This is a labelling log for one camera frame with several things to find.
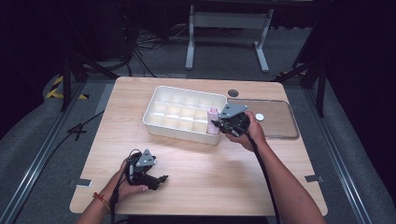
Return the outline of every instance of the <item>gray floor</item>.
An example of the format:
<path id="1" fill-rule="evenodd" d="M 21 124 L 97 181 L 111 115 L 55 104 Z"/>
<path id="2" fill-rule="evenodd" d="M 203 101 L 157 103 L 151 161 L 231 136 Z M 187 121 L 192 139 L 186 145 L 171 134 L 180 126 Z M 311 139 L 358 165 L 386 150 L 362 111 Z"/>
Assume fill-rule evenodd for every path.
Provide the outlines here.
<path id="1" fill-rule="evenodd" d="M 159 77 L 265 81 L 275 78 L 279 72 L 291 70 L 291 65 L 309 33 L 309 29 L 271 29 L 264 44 L 264 53 L 270 67 L 268 74 L 262 73 L 259 67 L 252 47 L 255 36 L 259 36 L 259 33 L 252 31 L 243 31 L 238 35 L 230 35 L 220 30 L 197 32 L 191 71 L 184 68 L 187 54 L 185 35 L 175 42 L 171 38 L 172 43 L 159 49 L 141 52 L 149 69 Z M 133 76 L 150 77 L 149 72 L 137 60 L 131 61 L 131 67 Z M 115 73 L 128 76 L 126 67 Z M 325 118 L 318 119 L 315 109 L 312 108 L 315 87 L 312 90 L 302 90 L 295 85 L 298 80 L 299 78 L 294 77 L 285 82 L 284 87 L 315 173 L 324 180 L 320 187 L 329 208 L 325 217 L 328 223 L 396 223 L 392 200 L 338 104 L 330 84 L 326 86 Z M 53 80 L 49 80 L 43 96 L 47 94 L 52 83 Z M 67 136 L 67 130 L 89 120 L 105 107 L 113 83 L 114 80 L 100 74 L 90 76 L 82 90 L 82 93 L 89 94 L 89 99 L 76 100 L 70 106 L 64 124 L 54 137 L 52 148 Z M 8 202 L 22 182 L 25 172 L 46 141 L 55 120 L 60 116 L 61 105 L 62 99 L 46 99 L 43 105 L 21 120 L 0 141 L 1 211 L 6 211 Z M 76 220 L 78 215 L 69 210 L 74 193 L 69 182 L 79 179 L 100 119 L 98 117 L 84 125 L 87 132 L 77 141 L 76 136 L 71 135 L 60 145 L 38 178 L 16 223 L 73 223 Z M 337 168 L 340 164 L 333 160 L 334 148 L 342 157 L 359 198 L 350 198 L 347 193 L 348 188 Z M 361 221 L 351 204 L 356 201 L 361 201 L 370 220 Z"/>

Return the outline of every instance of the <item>person's right hand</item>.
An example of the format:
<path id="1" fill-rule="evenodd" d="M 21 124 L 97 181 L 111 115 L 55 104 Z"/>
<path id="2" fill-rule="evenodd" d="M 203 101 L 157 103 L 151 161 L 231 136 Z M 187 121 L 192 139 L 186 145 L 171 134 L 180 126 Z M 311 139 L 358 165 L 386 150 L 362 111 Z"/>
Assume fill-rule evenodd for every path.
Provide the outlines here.
<path id="1" fill-rule="evenodd" d="M 248 132 L 250 134 L 250 137 L 254 140 L 254 142 L 257 145 L 258 144 L 267 144 L 267 142 L 265 140 L 264 130 L 262 129 L 262 126 L 260 125 L 260 123 L 257 122 L 253 113 L 250 111 L 246 111 L 245 114 L 248 116 L 248 118 L 250 120 L 250 124 L 248 126 Z M 250 141 L 248 140 L 248 137 L 245 134 L 243 134 L 239 137 L 235 137 L 230 133 L 226 133 L 225 136 L 228 139 L 230 139 L 230 141 L 239 143 L 245 149 L 247 149 L 249 151 L 253 151 L 253 145 L 251 145 Z"/>

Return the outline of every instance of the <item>wooden table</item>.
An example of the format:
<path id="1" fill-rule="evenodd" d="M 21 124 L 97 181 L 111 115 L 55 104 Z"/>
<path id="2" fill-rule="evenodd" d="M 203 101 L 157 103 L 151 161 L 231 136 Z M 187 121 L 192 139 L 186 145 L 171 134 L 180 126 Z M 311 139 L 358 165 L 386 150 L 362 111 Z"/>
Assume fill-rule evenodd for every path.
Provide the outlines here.
<path id="1" fill-rule="evenodd" d="M 143 115 L 157 86 L 206 91 L 239 98 L 288 102 L 279 83 L 203 79 L 120 77 L 107 103 L 81 178 L 89 188 L 77 187 L 70 209 L 82 213 L 134 148 L 148 148 L 157 164 L 148 171 L 169 175 L 157 190 L 137 194 L 118 203 L 118 214 L 192 216 L 273 216 L 274 209 L 260 165 L 253 153 L 222 136 L 218 145 L 178 140 L 147 132 Z M 327 214 L 318 182 L 305 176 L 314 171 L 300 136 L 295 140 L 268 140 L 276 155 Z"/>

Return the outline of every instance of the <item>yellow and black hazard tape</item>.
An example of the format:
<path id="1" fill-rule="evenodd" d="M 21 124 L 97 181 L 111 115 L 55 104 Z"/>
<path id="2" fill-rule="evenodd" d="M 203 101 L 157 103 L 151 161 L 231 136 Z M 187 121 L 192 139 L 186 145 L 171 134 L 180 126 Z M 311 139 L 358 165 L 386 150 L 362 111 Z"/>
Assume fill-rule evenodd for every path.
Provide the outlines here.
<path id="1" fill-rule="evenodd" d="M 52 87 L 49 90 L 49 93 L 47 93 L 47 98 L 59 98 L 59 99 L 63 99 L 64 95 L 61 93 L 57 93 L 56 90 L 58 89 L 59 85 L 61 84 L 61 82 L 64 80 L 64 76 L 59 75 L 55 81 L 52 84 Z M 87 100 L 90 98 L 89 94 L 81 94 L 78 99 L 80 100 Z"/>

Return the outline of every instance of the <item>white plastic bin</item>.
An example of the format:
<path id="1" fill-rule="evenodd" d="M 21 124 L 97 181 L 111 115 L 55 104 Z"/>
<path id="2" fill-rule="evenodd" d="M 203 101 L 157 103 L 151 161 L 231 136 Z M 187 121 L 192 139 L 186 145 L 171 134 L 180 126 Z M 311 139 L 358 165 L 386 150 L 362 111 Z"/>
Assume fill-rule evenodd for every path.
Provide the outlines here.
<path id="1" fill-rule="evenodd" d="M 206 132 L 207 110 L 221 111 L 226 104 L 224 95 L 159 86 L 143 122 L 151 134 L 217 145 L 221 135 Z"/>

